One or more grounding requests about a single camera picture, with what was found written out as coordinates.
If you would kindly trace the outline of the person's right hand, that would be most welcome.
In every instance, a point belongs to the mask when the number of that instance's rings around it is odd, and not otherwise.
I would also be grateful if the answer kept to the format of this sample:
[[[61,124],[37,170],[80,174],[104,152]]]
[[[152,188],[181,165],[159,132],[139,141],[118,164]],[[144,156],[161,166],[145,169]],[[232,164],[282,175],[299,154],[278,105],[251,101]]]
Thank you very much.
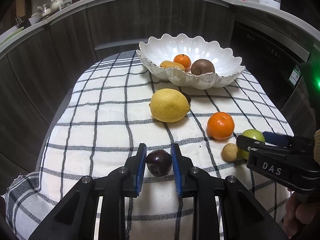
[[[316,213],[319,211],[319,199],[302,203],[297,197],[297,193],[293,191],[289,200],[285,205],[286,215],[283,222],[283,230],[291,239],[297,232],[300,224],[308,225],[312,222]]]

